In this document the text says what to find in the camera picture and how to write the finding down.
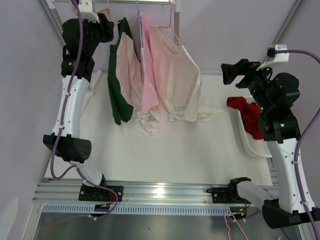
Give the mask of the red t shirt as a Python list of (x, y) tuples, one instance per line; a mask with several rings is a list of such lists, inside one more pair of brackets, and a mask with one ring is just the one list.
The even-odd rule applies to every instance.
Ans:
[(232, 96), (227, 98), (226, 105), (240, 112), (244, 129), (248, 134), (255, 140), (264, 138), (258, 126), (261, 111), (255, 102), (248, 103), (243, 96)]

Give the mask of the green and white t shirt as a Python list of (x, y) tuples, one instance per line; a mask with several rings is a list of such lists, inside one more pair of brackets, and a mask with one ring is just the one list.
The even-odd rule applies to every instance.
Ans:
[(130, 25), (126, 18), (117, 25), (118, 39), (110, 45), (107, 85), (116, 125), (129, 122), (141, 109), (142, 73)]

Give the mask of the pink t shirt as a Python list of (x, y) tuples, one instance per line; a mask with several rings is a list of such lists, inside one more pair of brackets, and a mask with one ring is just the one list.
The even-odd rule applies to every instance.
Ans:
[(158, 107), (159, 98), (154, 74), (154, 64), (150, 44), (150, 23), (148, 17), (141, 12), (140, 23), (140, 56), (142, 67), (141, 111), (147, 112)]

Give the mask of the beige wooden hanger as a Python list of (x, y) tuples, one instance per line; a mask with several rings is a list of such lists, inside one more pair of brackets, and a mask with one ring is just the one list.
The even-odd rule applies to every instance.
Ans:
[[(76, 7), (75, 7), (75, 5), (73, 3), (71, 3), (71, 9), (72, 9), (74, 14), (77, 14)], [(111, 15), (110, 10), (108, 8), (104, 8), (104, 9), (101, 9), (101, 10), (96, 12), (96, 14), (99, 14), (99, 13)]]

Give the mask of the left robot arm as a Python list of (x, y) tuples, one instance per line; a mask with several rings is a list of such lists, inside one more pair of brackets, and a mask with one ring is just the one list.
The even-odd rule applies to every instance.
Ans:
[(90, 195), (97, 201), (107, 197), (108, 188), (102, 185), (104, 176), (90, 160), (91, 141), (80, 138), (80, 121), (95, 66), (93, 55), (100, 43), (113, 40), (113, 28), (114, 23), (103, 13), (97, 14), (97, 21), (82, 17), (63, 23), (61, 100), (52, 132), (43, 136), (44, 145), (51, 150), (52, 178), (60, 180), (76, 169), (84, 185), (92, 186)]

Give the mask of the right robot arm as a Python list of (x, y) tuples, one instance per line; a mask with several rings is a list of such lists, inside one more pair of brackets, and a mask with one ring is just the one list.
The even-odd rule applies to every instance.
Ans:
[(274, 195), (247, 177), (234, 178), (229, 183), (228, 198), (235, 203), (242, 199), (251, 202), (272, 229), (319, 221), (320, 209), (307, 192), (301, 157), (295, 152), (301, 133), (291, 107), (300, 96), (299, 80), (286, 72), (269, 80), (271, 71), (248, 59), (223, 63), (221, 70), (224, 85), (243, 76), (236, 87), (249, 89), (259, 107), (258, 127), (270, 150), (278, 181), (278, 194)]

